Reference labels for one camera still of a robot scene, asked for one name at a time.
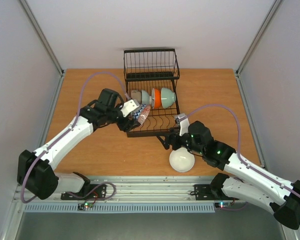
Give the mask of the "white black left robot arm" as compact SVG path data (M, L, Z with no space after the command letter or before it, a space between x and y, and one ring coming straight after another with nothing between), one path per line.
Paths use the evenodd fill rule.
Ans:
M134 117L140 108L137 100L124 101L118 92L105 88L98 99L80 107L69 125L48 143L34 151L24 150L19 155L17 169L21 201L27 202L26 190L41 200L55 192L72 192L79 199L86 199L91 187L83 175L56 174L55 169L77 144L97 129L116 124L119 130L128 132L140 126Z

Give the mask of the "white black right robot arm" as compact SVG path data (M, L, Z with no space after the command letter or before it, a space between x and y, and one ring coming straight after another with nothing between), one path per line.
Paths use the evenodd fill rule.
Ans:
M227 196L243 200L273 214L285 227L299 229L300 180L291 182L252 163L238 150L215 140L210 129L200 121L183 123L179 131L171 128L158 140L166 150L185 148L189 153L201 156L209 166L222 171L210 184L215 198Z

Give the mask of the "beige floral bowl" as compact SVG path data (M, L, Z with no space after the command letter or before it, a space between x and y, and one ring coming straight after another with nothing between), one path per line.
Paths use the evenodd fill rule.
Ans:
M142 92L138 90L132 90L130 93L132 99L136 100L138 103L142 103Z

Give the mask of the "red white patterned bowl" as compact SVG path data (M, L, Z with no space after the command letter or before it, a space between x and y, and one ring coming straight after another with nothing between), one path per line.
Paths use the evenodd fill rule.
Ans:
M151 106L148 104L141 104L139 108L133 112L132 117L140 124L143 125L150 113Z

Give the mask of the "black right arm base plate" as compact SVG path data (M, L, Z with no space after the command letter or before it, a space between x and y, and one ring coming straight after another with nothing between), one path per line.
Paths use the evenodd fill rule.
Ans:
M189 193L196 201L232 201L238 198L226 196L220 188L211 188L209 184L195 184L193 191Z

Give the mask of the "plain mint green bowl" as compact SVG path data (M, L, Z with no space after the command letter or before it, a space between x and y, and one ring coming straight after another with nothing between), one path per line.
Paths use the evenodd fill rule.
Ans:
M172 90L163 87L160 91L161 105L164 109L171 107L176 102L176 94Z

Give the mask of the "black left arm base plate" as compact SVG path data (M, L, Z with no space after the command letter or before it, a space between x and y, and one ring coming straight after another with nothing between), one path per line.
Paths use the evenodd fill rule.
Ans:
M63 201L83 201L88 199L104 199L107 193L106 184L89 184L84 186L79 192L69 194L68 192L62 193L60 199Z

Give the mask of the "green patterned bowl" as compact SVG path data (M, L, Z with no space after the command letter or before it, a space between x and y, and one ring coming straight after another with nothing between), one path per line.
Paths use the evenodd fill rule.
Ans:
M141 90L141 103L145 105L152 104L152 97L145 90Z

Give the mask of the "orange bowl white inside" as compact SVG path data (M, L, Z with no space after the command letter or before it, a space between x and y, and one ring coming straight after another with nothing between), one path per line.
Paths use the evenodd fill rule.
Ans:
M157 88L153 88L151 90L151 99L152 99L152 102L151 102L152 108L158 109L162 105L161 91Z

